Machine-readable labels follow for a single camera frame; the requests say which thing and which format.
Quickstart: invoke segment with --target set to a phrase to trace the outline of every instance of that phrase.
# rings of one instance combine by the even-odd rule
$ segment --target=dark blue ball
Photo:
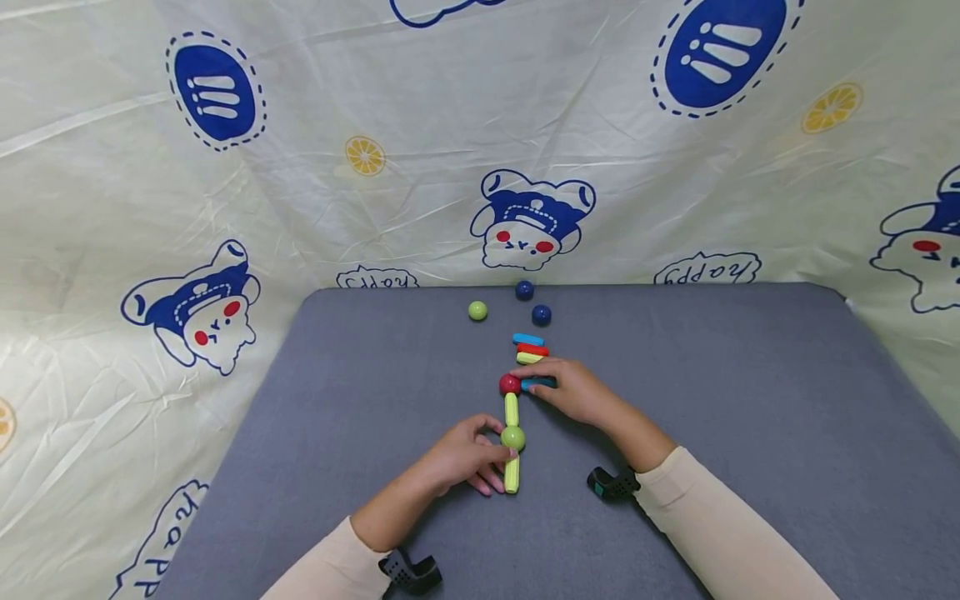
[[[529,300],[534,296],[534,284],[524,279],[516,285],[516,299]]]
[[[537,304],[534,306],[534,324],[541,327],[546,327],[550,324],[550,319],[553,317],[553,313],[550,312],[550,307],[545,304]]]

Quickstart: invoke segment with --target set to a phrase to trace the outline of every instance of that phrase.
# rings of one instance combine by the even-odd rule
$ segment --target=green ball
[[[503,433],[500,434],[500,443],[519,452],[527,445],[527,436],[522,429],[512,425],[505,428]]]
[[[487,318],[487,305],[480,300],[471,302],[467,312],[474,321],[483,321]]]

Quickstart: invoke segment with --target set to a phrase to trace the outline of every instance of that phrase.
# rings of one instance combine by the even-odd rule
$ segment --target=black wrist strap
[[[406,550],[398,548],[380,561],[380,570],[390,578],[394,587],[413,596],[423,596],[444,580],[432,556],[417,564],[410,562]]]
[[[640,489],[636,473],[629,467],[620,470],[616,477],[607,473],[602,467],[597,467],[588,475],[587,485],[604,502],[631,497]]]

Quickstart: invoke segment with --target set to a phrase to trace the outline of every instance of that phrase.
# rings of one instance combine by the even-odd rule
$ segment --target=finger
[[[467,420],[464,420],[463,423],[469,427],[473,433],[480,431],[484,427],[500,433],[503,431],[503,423],[500,422],[496,417],[488,415],[486,413],[480,413],[479,415],[474,415]]]
[[[555,390],[548,385],[532,385],[530,386],[530,395],[545,400],[550,404],[556,404],[557,399],[560,397],[560,390]]]
[[[560,365],[564,361],[555,356],[544,356],[533,365],[518,367],[510,374],[520,379],[529,379],[530,377],[556,377],[560,372]]]
[[[480,470],[477,473],[484,478],[484,480],[489,483],[498,493],[504,493],[503,482],[500,481],[500,478],[496,476],[496,473],[493,472],[493,469],[490,468],[490,465],[484,465],[480,467]]]
[[[488,486],[483,479],[480,479],[480,475],[476,473],[470,476],[467,483],[486,496],[493,495],[493,492],[490,491],[490,486]]]
[[[478,433],[478,434],[477,434],[476,442],[477,442],[478,444],[480,444],[480,445],[493,445],[493,442],[491,442],[490,439],[487,438],[487,436],[483,435],[482,433]],[[500,471],[501,473],[506,474],[506,472],[507,472],[507,464],[506,464],[506,463],[502,463],[502,462],[501,462],[501,463],[493,463],[493,466],[496,468],[496,470]]]
[[[481,456],[483,457],[484,465],[506,463],[516,458],[516,450],[505,445],[491,445],[490,447],[481,448]]]

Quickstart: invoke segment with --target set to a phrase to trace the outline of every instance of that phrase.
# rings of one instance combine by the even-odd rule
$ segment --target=fabric backdrop
[[[323,287],[812,281],[960,432],[958,15],[7,0],[0,597],[149,597]]]

